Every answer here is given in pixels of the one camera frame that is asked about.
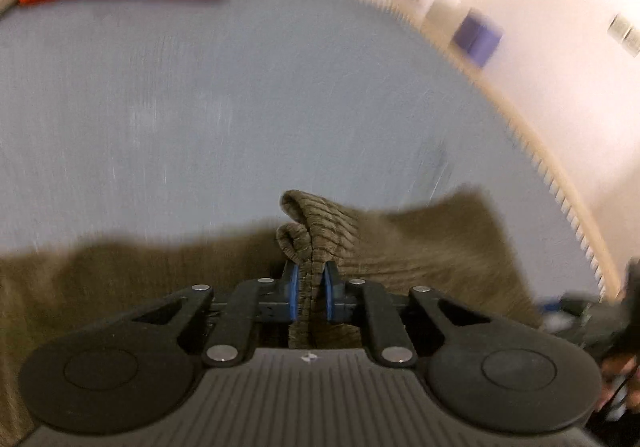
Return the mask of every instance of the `purple box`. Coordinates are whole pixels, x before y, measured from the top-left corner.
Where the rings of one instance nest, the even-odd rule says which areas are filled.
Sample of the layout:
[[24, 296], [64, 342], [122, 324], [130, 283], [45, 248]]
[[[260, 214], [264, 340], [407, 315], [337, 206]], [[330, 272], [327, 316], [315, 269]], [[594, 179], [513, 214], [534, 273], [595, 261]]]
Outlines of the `purple box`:
[[453, 42], [473, 63], [484, 67], [500, 43], [502, 34], [489, 28], [476, 12], [470, 12], [453, 36]]

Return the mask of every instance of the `metal rivet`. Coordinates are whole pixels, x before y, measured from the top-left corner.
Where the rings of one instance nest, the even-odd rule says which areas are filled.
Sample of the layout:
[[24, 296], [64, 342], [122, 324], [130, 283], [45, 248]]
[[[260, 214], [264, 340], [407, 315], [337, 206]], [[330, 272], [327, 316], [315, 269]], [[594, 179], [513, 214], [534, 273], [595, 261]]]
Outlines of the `metal rivet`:
[[238, 356], [238, 350], [228, 344], [217, 344], [207, 350], [207, 357], [212, 361], [228, 362]]
[[402, 364], [414, 358], [414, 354], [411, 350], [402, 348], [401, 346], [389, 346], [382, 350], [382, 358], [394, 364]]

